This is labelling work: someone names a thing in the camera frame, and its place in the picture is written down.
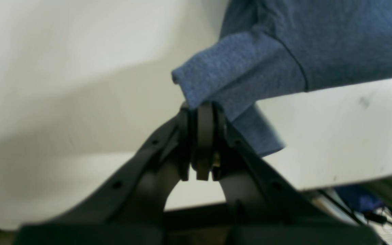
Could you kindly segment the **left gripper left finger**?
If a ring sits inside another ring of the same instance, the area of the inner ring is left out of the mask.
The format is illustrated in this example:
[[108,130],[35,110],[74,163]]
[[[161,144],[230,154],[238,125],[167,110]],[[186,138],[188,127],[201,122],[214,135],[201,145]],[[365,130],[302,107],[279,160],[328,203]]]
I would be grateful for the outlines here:
[[16,245],[164,245],[163,210],[188,180],[195,111],[181,107],[93,194],[42,224],[25,225]]

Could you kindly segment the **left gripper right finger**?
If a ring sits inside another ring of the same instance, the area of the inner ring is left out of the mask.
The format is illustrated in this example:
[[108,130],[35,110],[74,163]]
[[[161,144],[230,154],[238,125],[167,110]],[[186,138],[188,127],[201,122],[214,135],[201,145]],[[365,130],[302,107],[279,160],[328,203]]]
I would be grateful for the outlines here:
[[365,226],[316,208],[261,159],[227,121],[221,107],[197,108],[196,172],[222,187],[233,215],[229,245],[379,245]]

